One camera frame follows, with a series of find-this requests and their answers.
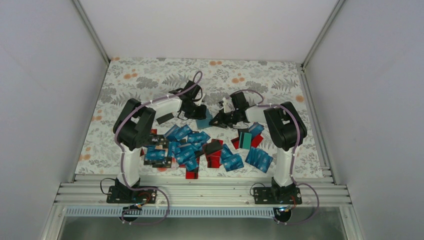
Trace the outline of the blue leather card holder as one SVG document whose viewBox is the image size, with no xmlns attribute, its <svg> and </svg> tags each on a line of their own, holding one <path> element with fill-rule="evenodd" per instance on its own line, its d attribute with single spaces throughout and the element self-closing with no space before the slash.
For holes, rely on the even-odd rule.
<svg viewBox="0 0 424 240">
<path fill-rule="evenodd" d="M 196 119 L 196 120 L 195 120 L 195 122 L 196 122 L 196 127 L 197 127 L 199 130 L 209 128 L 209 127 L 211 127 L 211 125 L 210 125 L 210 121 L 211 121 L 212 119 L 213 119 L 213 116 L 211 115 L 211 113 L 209 112 L 209 110 L 208 110 L 208 109 L 206 109 L 206 112 L 205 112 L 205 118 L 204 118 L 204 119 Z"/>
</svg>

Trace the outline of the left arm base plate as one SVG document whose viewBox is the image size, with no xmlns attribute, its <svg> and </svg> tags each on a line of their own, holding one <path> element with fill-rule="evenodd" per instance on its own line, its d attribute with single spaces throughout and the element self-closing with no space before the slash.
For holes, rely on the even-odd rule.
<svg viewBox="0 0 424 240">
<path fill-rule="evenodd" d="M 133 191 L 127 188 L 111 186 L 107 193 L 108 204 L 155 204 L 157 190 L 147 189 Z"/>
</svg>

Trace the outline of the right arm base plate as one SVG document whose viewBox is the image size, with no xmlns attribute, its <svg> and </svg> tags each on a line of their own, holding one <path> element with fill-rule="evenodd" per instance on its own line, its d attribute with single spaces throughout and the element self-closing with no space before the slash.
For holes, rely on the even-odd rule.
<svg viewBox="0 0 424 240">
<path fill-rule="evenodd" d="M 295 185 L 254 187 L 252 193 L 256 205 L 300 205 L 303 203 L 300 188 Z"/>
</svg>

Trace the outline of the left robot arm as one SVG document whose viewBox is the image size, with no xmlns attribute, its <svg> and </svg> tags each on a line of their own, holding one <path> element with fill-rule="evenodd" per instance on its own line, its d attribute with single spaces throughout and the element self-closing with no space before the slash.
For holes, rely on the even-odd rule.
<svg viewBox="0 0 424 240">
<path fill-rule="evenodd" d="M 139 163 L 142 147 L 151 141 L 154 121 L 168 121 L 172 113 L 184 112 L 187 119 L 204 119 L 206 107 L 198 105 L 202 88 L 189 81 L 184 88 L 170 91 L 167 95 L 141 103 L 134 98 L 124 105 L 113 127 L 114 141 L 121 148 L 120 173 L 117 181 L 123 186 L 119 196 L 131 203 L 139 197 Z"/>
</svg>

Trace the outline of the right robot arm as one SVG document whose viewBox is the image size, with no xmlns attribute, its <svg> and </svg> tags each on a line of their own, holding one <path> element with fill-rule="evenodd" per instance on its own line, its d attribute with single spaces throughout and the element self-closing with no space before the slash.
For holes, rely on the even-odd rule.
<svg viewBox="0 0 424 240">
<path fill-rule="evenodd" d="M 271 198 L 278 204 L 290 197 L 288 187 L 296 186 L 294 163 L 298 146 L 308 135 L 307 128 L 292 102 L 281 104 L 250 105 L 242 91 L 229 97 L 234 109 L 229 108 L 228 99 L 219 103 L 222 108 L 209 122 L 220 128 L 234 127 L 240 122 L 260 123 L 267 127 L 270 138 L 277 148 L 276 170 L 272 177 Z"/>
</svg>

